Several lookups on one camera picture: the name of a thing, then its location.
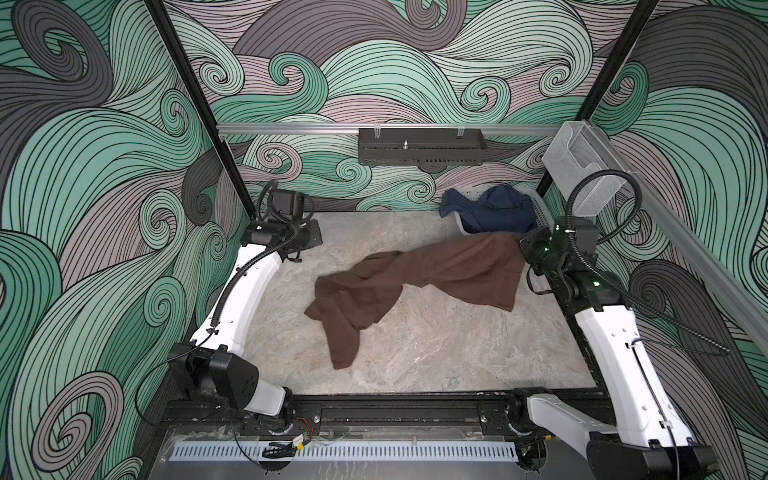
folded blue garment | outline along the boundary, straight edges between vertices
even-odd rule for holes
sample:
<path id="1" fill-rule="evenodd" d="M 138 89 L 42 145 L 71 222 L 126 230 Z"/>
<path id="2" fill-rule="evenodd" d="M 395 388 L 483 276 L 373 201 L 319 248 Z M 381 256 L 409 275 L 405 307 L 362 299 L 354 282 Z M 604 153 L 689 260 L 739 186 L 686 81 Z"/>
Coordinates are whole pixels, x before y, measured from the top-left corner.
<path id="1" fill-rule="evenodd" d="M 458 212 L 467 233 L 525 233 L 536 227 L 531 198 L 509 185 L 489 188 L 476 202 L 452 188 L 442 195 L 440 217 L 451 212 Z"/>

wavy patterned wallpaper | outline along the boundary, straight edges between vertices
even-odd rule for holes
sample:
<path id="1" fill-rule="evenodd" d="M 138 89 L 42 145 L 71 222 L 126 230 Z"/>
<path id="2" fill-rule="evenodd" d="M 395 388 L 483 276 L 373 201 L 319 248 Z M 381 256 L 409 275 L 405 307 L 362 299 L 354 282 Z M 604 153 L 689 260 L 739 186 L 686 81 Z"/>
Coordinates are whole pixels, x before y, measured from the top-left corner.
<path id="1" fill-rule="evenodd" d="M 655 15 L 699 3 L 663 0 Z M 605 63 L 595 52 L 621 33 L 634 1 L 166 5 L 219 122 L 559 124 L 576 115 Z M 610 107 L 596 120 L 617 121 Z M 229 142 L 254 192 L 278 178 L 318 197 L 320 210 L 434 210 L 451 187 L 533 187 L 549 140 L 491 137 L 481 167 L 436 170 L 360 166 L 355 137 L 236 135 Z M 201 190 L 214 181 L 209 173 L 196 180 Z"/>
<path id="2" fill-rule="evenodd" d="M 601 126 L 671 209 L 768 310 L 768 3 L 710 2 L 652 19 L 601 105 Z M 608 43 L 595 52 L 605 58 Z M 561 210 L 561 198 L 548 199 Z M 599 216 L 612 230 L 634 204 Z M 720 358 L 649 344 L 670 397 L 714 445 L 728 479 L 768 474 L 768 360 L 644 212 L 601 262 L 657 308 L 728 345 Z M 706 346 L 643 318 L 649 339 Z"/>
<path id="3" fill-rule="evenodd" d="M 243 209 L 194 188 L 210 142 L 143 0 L 0 2 L 0 64 L 3 477 L 135 478 L 137 383 L 206 316 Z"/>

black metal post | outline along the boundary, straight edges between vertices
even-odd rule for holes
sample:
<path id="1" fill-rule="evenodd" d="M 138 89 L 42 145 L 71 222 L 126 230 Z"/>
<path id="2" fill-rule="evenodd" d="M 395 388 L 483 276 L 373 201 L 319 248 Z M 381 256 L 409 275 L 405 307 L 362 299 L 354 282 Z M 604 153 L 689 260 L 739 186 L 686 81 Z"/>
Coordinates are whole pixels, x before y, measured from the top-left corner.
<path id="1" fill-rule="evenodd" d="M 252 220 L 256 218 L 256 207 L 253 205 L 253 200 L 250 198 L 248 189 L 240 176 L 240 172 L 237 170 L 237 163 L 235 162 L 232 151 L 229 149 L 226 143 L 219 137 L 219 132 L 216 128 L 216 117 L 213 111 L 210 109 L 210 105 L 205 99 L 203 89 L 200 87 L 197 78 L 195 77 L 192 65 L 190 64 L 187 54 L 184 52 L 184 48 L 181 45 L 174 24 L 170 21 L 170 16 L 165 9 L 163 0 L 144 0 L 147 5 L 152 20 L 160 32 L 160 36 L 163 38 L 165 48 L 168 50 L 170 59 L 174 61 L 176 69 L 179 71 L 181 80 L 184 83 L 184 87 L 187 88 L 192 104 L 197 110 L 197 114 L 200 115 L 200 120 L 203 122 L 203 126 L 210 137 L 210 141 L 214 144 L 214 149 L 219 155 L 221 163 L 224 165 L 224 170 L 232 180 L 232 185 L 235 187 L 237 196 L 240 197 L 240 201 L 245 207 L 248 217 Z"/>
<path id="2" fill-rule="evenodd" d="M 616 39 L 616 43 L 608 55 L 608 60 L 606 60 L 605 65 L 600 70 L 597 80 L 592 84 L 592 88 L 590 88 L 574 120 L 582 121 L 592 118 L 592 115 L 598 109 L 598 105 L 603 100 L 603 96 L 605 96 L 608 88 L 611 87 L 614 78 L 619 74 L 621 67 L 624 66 L 624 62 L 627 60 L 630 52 L 632 52 L 634 43 L 640 37 L 643 27 L 645 27 L 651 14 L 654 13 L 658 2 L 659 0 L 640 0 L 637 2 L 632 15 L 630 15 L 627 24 L 624 26 L 624 30 L 621 31 L 621 34 Z M 543 198 L 551 185 L 552 176 L 549 172 L 545 172 L 536 187 L 536 193 Z"/>

crumpled brown fabric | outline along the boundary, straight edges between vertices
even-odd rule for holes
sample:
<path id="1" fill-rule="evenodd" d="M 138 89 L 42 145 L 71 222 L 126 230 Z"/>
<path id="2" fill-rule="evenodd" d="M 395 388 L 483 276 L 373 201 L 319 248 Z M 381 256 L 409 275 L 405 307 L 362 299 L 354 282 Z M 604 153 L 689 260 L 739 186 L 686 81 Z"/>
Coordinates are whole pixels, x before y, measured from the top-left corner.
<path id="1" fill-rule="evenodd" d="M 525 266 L 518 235 L 479 233 L 410 252 L 368 255 L 346 272 L 321 276 L 315 300 L 304 312 L 323 323 L 334 369 L 352 365 L 360 330 L 377 323 L 391 309 L 402 285 L 434 285 L 475 305 L 511 311 Z"/>

